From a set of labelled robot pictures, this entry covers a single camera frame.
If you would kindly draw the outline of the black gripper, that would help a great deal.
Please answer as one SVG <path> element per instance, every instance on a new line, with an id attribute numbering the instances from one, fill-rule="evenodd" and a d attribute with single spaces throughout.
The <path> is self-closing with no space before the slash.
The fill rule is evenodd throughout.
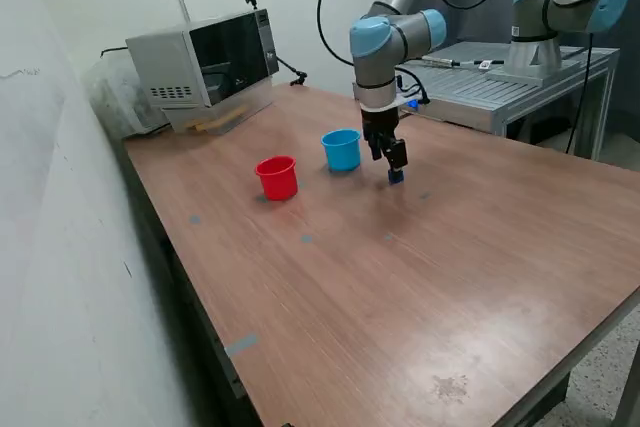
<path id="1" fill-rule="evenodd" d="M 408 164 L 406 144 L 395 138 L 399 111 L 392 107 L 384 111 L 361 110 L 362 129 L 374 161 L 386 158 L 391 172 L 400 172 Z"/>

